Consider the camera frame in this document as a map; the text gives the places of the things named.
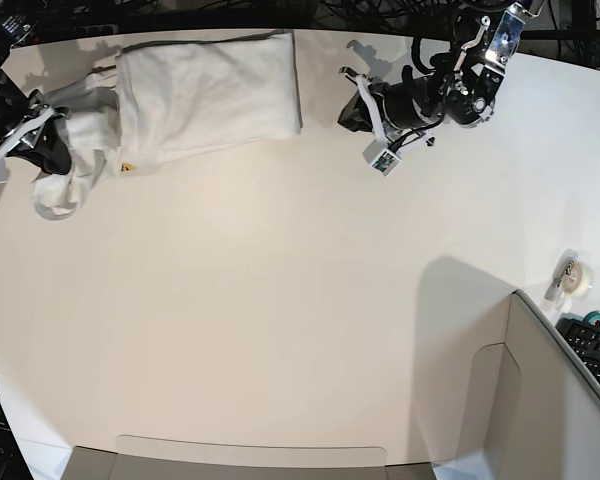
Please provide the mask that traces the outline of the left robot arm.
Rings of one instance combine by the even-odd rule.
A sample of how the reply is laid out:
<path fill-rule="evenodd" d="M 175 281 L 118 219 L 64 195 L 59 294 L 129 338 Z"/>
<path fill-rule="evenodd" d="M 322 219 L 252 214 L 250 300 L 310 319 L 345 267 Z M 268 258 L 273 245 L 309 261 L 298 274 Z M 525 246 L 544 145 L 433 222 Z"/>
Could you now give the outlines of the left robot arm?
<path fill-rule="evenodd" d="M 431 145 L 429 136 L 446 120 L 464 127 L 488 120 L 526 23 L 541 8 L 540 1 L 452 1 L 440 12 L 450 22 L 449 50 L 424 64 L 415 37 L 400 82 L 340 69 L 357 92 L 337 123 L 373 134 L 396 153 L 417 140 Z"/>

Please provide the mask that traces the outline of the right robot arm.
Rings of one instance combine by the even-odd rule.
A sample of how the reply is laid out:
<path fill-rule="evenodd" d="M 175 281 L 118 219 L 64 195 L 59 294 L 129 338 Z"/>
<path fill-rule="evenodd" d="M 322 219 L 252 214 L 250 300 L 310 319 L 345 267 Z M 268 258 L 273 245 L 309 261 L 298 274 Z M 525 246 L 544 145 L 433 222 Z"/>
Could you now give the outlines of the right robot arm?
<path fill-rule="evenodd" d="M 45 1 L 0 1 L 0 184 L 8 179 L 8 157 L 24 159 L 48 175 L 66 175 L 72 168 L 57 128 L 69 111 L 53 107 L 37 90 L 23 93 L 3 70 L 13 47 L 47 10 Z"/>

